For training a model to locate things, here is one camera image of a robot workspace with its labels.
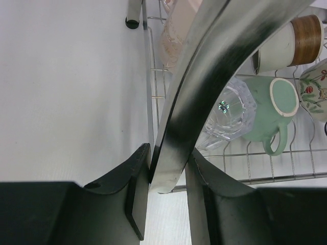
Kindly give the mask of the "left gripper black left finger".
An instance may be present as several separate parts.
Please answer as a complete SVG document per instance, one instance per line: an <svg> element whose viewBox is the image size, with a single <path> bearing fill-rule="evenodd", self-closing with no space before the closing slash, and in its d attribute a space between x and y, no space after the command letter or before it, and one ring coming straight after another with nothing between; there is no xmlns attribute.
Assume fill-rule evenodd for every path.
<svg viewBox="0 0 327 245"><path fill-rule="evenodd" d="M80 186L1 183L1 244L139 244L145 235L151 148Z"/></svg>

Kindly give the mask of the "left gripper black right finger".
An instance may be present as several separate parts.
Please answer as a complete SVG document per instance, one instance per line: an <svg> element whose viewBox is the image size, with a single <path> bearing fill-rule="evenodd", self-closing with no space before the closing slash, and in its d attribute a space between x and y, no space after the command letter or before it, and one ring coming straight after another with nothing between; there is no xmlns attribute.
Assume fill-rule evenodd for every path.
<svg viewBox="0 0 327 245"><path fill-rule="evenodd" d="M252 188L197 150L185 175L192 244L326 244L325 188Z"/></svg>

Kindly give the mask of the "clear glass cup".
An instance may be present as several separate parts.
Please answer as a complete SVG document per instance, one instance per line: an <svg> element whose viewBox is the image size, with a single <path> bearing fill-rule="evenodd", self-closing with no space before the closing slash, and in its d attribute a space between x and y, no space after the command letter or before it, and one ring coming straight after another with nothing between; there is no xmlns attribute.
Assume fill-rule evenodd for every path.
<svg viewBox="0 0 327 245"><path fill-rule="evenodd" d="M245 82L233 78L214 104L195 147L211 151L252 130L256 102Z"/></svg>

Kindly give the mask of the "teal cup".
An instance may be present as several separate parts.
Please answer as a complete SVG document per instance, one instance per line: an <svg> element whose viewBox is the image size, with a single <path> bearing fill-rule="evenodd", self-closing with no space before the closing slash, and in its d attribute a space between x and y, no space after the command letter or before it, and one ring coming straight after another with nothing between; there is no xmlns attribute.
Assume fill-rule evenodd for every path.
<svg viewBox="0 0 327 245"><path fill-rule="evenodd" d="M293 84L283 78L253 77L245 80L256 103L252 130L242 137L261 142L266 154L280 155L288 140L288 124L299 108Z"/></svg>

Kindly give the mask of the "steel two-tier dish rack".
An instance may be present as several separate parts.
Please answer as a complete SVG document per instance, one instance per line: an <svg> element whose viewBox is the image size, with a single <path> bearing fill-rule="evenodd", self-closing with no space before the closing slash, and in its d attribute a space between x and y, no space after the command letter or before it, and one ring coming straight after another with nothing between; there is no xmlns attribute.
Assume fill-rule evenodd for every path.
<svg viewBox="0 0 327 245"><path fill-rule="evenodd" d="M229 80L296 16L326 19L326 1L203 1L166 96L150 165L150 188L170 192Z"/></svg>

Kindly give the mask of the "cream mug green inside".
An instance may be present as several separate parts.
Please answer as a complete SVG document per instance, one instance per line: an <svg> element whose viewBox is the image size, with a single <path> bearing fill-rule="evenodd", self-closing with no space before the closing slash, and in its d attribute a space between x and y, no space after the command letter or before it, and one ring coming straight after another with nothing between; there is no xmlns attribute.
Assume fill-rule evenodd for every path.
<svg viewBox="0 0 327 245"><path fill-rule="evenodd" d="M314 119L326 122L326 59L305 70L297 84L301 105Z"/></svg>

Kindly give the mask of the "pink translucent tumbler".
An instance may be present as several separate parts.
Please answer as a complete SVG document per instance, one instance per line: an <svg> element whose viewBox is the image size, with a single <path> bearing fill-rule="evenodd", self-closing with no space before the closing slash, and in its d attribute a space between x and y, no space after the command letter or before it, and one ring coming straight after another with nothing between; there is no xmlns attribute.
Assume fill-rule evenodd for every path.
<svg viewBox="0 0 327 245"><path fill-rule="evenodd" d="M160 60L165 69L174 73L191 24L202 0L162 1L168 14L159 40Z"/></svg>

